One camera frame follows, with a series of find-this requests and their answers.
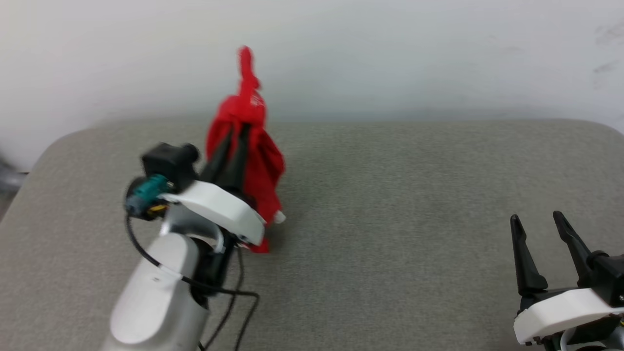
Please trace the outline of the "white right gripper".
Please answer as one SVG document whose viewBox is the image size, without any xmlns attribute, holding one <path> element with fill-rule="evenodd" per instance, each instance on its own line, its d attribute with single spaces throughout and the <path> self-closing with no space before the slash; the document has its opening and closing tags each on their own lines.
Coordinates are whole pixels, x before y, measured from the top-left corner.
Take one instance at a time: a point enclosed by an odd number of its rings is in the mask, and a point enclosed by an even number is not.
<svg viewBox="0 0 624 351">
<path fill-rule="evenodd" d="M 591 251 L 562 212 L 553 211 L 553 220 L 561 240 L 568 246 L 579 277 L 577 286 L 584 289 L 546 298 L 519 313 L 513 322 L 517 342 L 546 344 L 550 339 L 556 347 L 623 346 L 624 309 L 608 305 L 590 289 L 592 271 L 587 258 Z M 510 228 L 519 295 L 546 292 L 548 283 L 533 262 L 518 215 L 511 216 Z"/>
</svg>

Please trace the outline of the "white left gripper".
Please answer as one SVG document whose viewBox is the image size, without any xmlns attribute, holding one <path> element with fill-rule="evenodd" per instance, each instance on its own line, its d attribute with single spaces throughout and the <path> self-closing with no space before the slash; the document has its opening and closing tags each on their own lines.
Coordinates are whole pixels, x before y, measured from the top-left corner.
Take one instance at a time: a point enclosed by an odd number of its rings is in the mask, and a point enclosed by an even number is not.
<svg viewBox="0 0 624 351">
<path fill-rule="evenodd" d="M 230 129 L 214 153 L 208 156 L 200 173 L 200 180 L 194 180 L 181 193 L 163 193 L 158 197 L 170 203 L 184 205 L 243 242 L 259 246 L 264 238 L 265 221 L 247 202 L 233 195 L 243 194 L 250 129 L 251 124 L 242 124 L 233 140 Z"/>
</svg>

